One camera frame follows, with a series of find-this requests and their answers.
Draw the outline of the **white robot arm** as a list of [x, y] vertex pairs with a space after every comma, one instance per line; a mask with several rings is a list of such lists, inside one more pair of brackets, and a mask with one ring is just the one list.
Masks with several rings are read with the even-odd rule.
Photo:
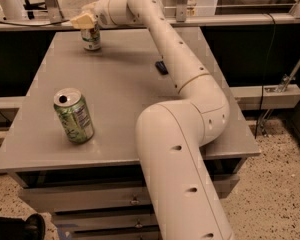
[[136, 146], [163, 240], [235, 240], [200, 153], [229, 121], [224, 91], [166, 20], [160, 0], [98, 0], [76, 29], [133, 23], [149, 31], [179, 99], [153, 104], [136, 123]]

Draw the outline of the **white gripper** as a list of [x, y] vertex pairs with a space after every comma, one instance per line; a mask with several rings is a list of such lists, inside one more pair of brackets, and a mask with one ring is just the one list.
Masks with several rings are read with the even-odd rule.
[[83, 11], [93, 10], [94, 15], [90, 12], [83, 12], [78, 16], [73, 17], [70, 22], [75, 29], [92, 29], [96, 24], [96, 19], [98, 24], [102, 28], [110, 26], [110, 19], [108, 13], [109, 0], [98, 0], [93, 3], [89, 3], [82, 7]]

